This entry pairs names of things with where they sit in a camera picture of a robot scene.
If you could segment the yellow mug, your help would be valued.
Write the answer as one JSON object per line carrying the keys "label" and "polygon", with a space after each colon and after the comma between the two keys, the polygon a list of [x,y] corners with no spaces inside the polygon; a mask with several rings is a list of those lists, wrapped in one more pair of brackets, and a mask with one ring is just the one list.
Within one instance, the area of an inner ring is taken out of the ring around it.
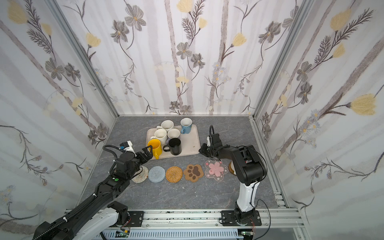
{"label": "yellow mug", "polygon": [[160,140],[152,139],[148,142],[148,146],[152,146],[153,148],[153,156],[156,160],[158,160],[163,153],[162,145]]}

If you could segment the white woven round coaster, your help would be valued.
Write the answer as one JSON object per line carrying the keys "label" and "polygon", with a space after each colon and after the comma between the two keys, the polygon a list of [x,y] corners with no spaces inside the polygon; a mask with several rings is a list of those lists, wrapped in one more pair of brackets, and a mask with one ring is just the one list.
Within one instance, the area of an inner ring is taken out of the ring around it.
{"label": "white woven round coaster", "polygon": [[145,166],[141,166],[139,170],[134,174],[132,181],[136,184],[144,182],[148,178],[149,170]]}

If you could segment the beige plastic tray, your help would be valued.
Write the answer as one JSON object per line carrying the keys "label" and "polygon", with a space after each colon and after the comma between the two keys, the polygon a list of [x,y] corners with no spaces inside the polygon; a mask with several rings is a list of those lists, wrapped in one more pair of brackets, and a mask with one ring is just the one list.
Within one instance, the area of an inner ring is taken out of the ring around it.
{"label": "beige plastic tray", "polygon": [[160,159],[196,155],[199,153],[201,144],[198,134],[198,128],[196,125],[192,124],[192,128],[189,134],[181,134],[180,140],[182,143],[182,152],[180,155],[174,156],[170,152],[163,152],[160,155]]}

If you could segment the pink flower coaster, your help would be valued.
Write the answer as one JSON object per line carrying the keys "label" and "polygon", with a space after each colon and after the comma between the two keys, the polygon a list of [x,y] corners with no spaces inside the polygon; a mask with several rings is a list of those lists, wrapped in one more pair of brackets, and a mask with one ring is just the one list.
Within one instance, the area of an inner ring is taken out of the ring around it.
{"label": "pink flower coaster", "polygon": [[229,172],[228,167],[225,166],[221,160],[208,160],[205,162],[205,167],[205,176],[217,182],[221,182]]}

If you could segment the blue-grey round knitted coaster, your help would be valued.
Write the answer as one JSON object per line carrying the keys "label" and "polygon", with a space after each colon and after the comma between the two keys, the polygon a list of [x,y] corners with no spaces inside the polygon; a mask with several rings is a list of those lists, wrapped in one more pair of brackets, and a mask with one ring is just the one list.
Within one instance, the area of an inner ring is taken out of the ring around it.
{"label": "blue-grey round knitted coaster", "polygon": [[161,166],[155,166],[149,170],[148,178],[152,183],[160,183],[166,175],[166,171]]}

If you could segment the brown wooden round coaster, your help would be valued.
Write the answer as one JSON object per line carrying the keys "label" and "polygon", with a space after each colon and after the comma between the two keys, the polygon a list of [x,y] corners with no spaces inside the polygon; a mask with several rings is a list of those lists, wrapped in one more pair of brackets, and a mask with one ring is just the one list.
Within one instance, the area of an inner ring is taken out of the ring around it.
{"label": "brown wooden round coaster", "polygon": [[229,171],[232,175],[236,176],[236,171],[235,171],[235,168],[234,168],[234,163],[233,161],[230,162],[229,164]]}

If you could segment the black mug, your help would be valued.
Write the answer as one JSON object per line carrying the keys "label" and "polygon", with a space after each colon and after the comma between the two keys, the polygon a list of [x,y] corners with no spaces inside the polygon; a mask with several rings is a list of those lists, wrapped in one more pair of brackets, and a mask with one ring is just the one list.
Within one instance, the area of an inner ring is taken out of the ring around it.
{"label": "black mug", "polygon": [[178,138],[170,139],[168,144],[163,146],[163,151],[170,152],[174,156],[180,155],[182,152],[181,140]]}

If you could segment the brown paw-shaped coaster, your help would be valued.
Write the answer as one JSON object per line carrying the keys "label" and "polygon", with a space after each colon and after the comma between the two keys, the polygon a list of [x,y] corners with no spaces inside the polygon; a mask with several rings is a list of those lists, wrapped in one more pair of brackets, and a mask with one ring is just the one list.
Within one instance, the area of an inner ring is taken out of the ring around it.
{"label": "brown paw-shaped coaster", "polygon": [[186,169],[183,171],[185,179],[192,183],[197,182],[199,179],[204,177],[204,172],[202,166],[199,164],[196,165],[187,165]]}

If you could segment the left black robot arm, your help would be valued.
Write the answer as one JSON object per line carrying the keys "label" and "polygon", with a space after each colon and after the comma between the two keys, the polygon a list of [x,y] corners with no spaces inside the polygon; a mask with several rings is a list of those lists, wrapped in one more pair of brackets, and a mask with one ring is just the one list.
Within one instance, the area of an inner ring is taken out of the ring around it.
{"label": "left black robot arm", "polygon": [[114,156],[108,176],[96,185],[89,197],[69,213],[52,223],[40,224],[35,230],[34,240],[73,240],[106,204],[117,217],[115,222],[119,219],[122,219],[123,224],[129,221],[127,207],[113,200],[130,185],[140,167],[153,158],[154,148],[149,145],[141,152],[134,152],[132,144],[128,141],[120,144],[119,147],[105,145],[103,150]]}

